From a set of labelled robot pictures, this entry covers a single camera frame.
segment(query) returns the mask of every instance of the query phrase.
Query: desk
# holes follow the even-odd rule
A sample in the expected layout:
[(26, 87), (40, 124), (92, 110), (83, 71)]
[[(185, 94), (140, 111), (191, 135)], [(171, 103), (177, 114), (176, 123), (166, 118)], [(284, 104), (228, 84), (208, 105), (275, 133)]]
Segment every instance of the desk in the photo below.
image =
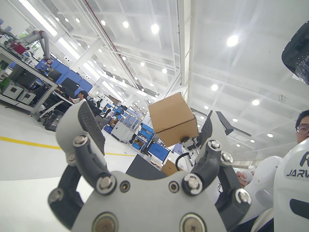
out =
[(40, 98), (40, 100), (35, 104), (34, 107), (20, 103), (17, 100), (14, 99), (10, 99), (6, 96), (3, 96), (0, 94), (0, 99), (16, 105), (17, 107), (23, 108), (25, 110), (30, 111), (32, 114), (34, 114), (40, 107), (41, 105), (44, 103), (44, 101), (48, 98), (48, 96), (56, 89), (56, 87), (58, 86), (58, 84), (54, 83), (53, 81), (51, 81), (49, 78), (47, 78), (45, 75), (42, 75), (39, 71), (37, 71), (36, 69), (32, 68), (31, 66), (27, 65), (25, 62), (23, 62), (17, 55), (15, 55), (14, 53), (8, 51), (7, 49), (5, 49), (2, 45), (0, 45), (0, 54), (2, 55), (2, 57), (4, 57), (4, 60), (10, 60), (15, 62), (17, 65), (19, 65), (20, 67), (26, 69), (28, 72), (34, 74), (36, 77), (38, 77), (42, 82), (44, 82), (45, 84), (49, 85), (48, 90), (45, 92), (45, 94)]
[(43, 112), (39, 118), (42, 118), (45, 114), (49, 113), (50, 111), (52, 111), (55, 107), (57, 107), (59, 104), (62, 104), (63, 102), (67, 102), (70, 105), (73, 105), (73, 103), (71, 101), (69, 101), (68, 99), (66, 99), (65, 97), (63, 97), (62, 95), (58, 94), (56, 91), (54, 91), (52, 93), (52, 95), (55, 95), (57, 97), (59, 97), (61, 100), (59, 102), (57, 102), (56, 104), (52, 105), (51, 107), (49, 107), (45, 112)]

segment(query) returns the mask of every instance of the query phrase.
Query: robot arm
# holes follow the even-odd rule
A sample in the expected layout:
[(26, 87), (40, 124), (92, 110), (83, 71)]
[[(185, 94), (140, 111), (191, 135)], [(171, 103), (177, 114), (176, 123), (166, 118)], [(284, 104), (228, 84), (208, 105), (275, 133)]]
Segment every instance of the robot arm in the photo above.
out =
[[(227, 140), (218, 116), (213, 113), (207, 120), (211, 128), (202, 137), (199, 160), (191, 173), (179, 171), (147, 181), (108, 171), (105, 138), (88, 104), (71, 106), (56, 130), (68, 166), (49, 195), (52, 211), (74, 232), (230, 231), (245, 216), (251, 198), (240, 187), (231, 155), (223, 150)], [(76, 192), (81, 175), (94, 188), (85, 203)], [(219, 197), (207, 193), (216, 177), (223, 188)], [(158, 211), (159, 206), (164, 206), (166, 215)]]
[(50, 58), (49, 52), (49, 36), (45, 31), (38, 31), (35, 30), (29, 35), (11, 42), (10, 47), (15, 50), (17, 53), (22, 54), (27, 50), (27, 46), (33, 42), (40, 41), (41, 47), (44, 52), (44, 60), (46, 61), (46, 65), (48, 67), (51, 66), (53, 63), (52, 59)]

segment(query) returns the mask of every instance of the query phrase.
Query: factory floor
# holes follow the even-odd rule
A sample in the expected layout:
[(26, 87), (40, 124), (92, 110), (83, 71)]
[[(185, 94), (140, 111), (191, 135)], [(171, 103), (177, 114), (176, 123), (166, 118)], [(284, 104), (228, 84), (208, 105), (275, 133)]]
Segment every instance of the factory floor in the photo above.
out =
[[(102, 132), (108, 169), (125, 173), (137, 152)], [(55, 132), (0, 103), (0, 231), (67, 231), (47, 205), (66, 165)], [(77, 190), (83, 200), (92, 192), (84, 180)]]

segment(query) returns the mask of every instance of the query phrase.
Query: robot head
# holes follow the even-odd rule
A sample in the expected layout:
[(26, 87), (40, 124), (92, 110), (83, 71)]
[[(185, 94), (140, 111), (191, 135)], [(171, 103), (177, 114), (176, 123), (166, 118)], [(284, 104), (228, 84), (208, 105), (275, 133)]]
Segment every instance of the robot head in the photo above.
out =
[(309, 86), (309, 21), (291, 38), (281, 58), (285, 66)]

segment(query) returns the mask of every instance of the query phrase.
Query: black cable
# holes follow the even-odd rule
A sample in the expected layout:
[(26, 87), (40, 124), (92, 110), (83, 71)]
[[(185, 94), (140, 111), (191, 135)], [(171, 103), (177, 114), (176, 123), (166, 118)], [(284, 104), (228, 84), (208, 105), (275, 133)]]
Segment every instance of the black cable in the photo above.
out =
[(178, 161), (179, 161), (179, 159), (181, 159), (182, 157), (188, 156), (188, 155), (189, 155), (189, 152), (182, 153), (182, 154), (176, 159), (175, 166), (176, 166), (177, 171), (180, 171), (180, 170), (179, 170), (179, 167), (178, 167)]

